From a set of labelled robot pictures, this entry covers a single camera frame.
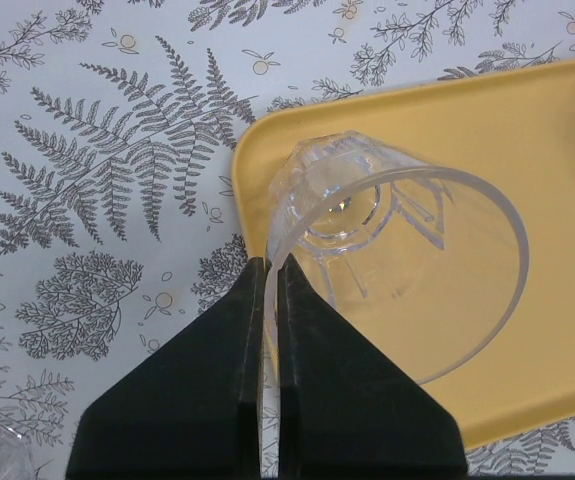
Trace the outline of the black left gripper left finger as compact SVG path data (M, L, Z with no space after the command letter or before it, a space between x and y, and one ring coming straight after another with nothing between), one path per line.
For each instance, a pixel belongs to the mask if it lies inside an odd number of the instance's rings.
M260 476L265 268L229 291L83 413L69 479Z

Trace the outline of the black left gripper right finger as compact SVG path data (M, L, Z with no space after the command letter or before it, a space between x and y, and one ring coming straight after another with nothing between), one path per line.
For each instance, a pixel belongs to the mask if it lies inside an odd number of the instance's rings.
M279 478L464 479L457 422L316 293L278 273Z

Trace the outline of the clear large glass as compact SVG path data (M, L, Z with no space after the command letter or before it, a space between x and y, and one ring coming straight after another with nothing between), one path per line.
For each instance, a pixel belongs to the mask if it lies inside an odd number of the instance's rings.
M419 384L471 360L515 311L528 237L510 200L462 170L356 131L300 141L270 184L264 326L294 256L329 305Z

